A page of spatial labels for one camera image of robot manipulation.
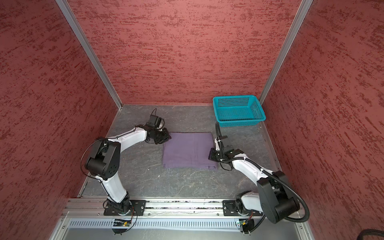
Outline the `purple trousers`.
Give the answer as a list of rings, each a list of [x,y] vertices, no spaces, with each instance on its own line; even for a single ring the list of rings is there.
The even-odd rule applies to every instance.
[[[163,167],[165,169],[217,170],[218,164],[209,160],[214,147],[212,133],[170,133],[164,143]]]

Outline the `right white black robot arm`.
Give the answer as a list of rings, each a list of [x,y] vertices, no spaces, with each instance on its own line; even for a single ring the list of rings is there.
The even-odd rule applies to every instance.
[[[309,219],[308,206],[287,183],[283,172],[261,167],[241,150],[223,153],[211,148],[209,160],[228,164],[232,170],[243,173],[257,186],[256,193],[244,192],[237,195],[234,201],[223,201],[224,215],[250,216],[259,212],[274,224],[281,220],[302,223]]]

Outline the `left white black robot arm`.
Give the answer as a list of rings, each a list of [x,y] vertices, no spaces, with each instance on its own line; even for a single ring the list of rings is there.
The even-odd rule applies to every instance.
[[[85,169],[98,180],[107,194],[108,210],[117,215],[126,216],[133,212],[128,191],[119,177],[121,153],[141,142],[153,142],[161,145],[171,139],[167,128],[155,128],[138,125],[123,134],[97,140],[91,147]]]

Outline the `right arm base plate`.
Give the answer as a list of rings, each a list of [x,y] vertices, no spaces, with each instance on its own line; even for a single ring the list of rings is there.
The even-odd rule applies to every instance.
[[[222,201],[223,205],[223,213],[224,216],[242,216],[242,217],[250,217],[250,216],[262,216],[263,214],[259,211],[255,210],[247,210],[240,200],[224,200]]]

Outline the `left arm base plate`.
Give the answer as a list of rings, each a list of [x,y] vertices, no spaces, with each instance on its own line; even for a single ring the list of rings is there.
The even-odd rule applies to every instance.
[[[114,203],[107,199],[103,203],[104,216],[142,216],[146,208],[146,203],[147,201],[145,200],[127,200],[121,203]]]

